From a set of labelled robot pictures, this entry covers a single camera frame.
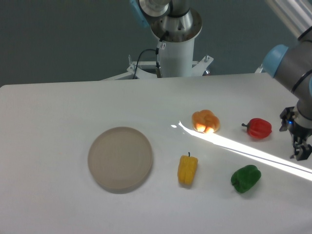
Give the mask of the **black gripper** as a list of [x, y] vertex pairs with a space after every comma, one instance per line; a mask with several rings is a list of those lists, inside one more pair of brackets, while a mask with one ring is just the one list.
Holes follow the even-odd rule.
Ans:
[[312, 135], [312, 121], [304, 117], [292, 117], [290, 122], [293, 147], [290, 158], [297, 161], [307, 160], [312, 153], [312, 146], [306, 140]]

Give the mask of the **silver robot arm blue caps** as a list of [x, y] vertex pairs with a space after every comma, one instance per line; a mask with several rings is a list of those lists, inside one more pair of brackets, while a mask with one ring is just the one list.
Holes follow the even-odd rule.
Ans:
[[297, 104], [280, 114], [296, 160], [312, 153], [312, 3], [309, 0], [132, 0], [137, 22], [156, 38], [158, 78], [249, 63], [274, 78]]

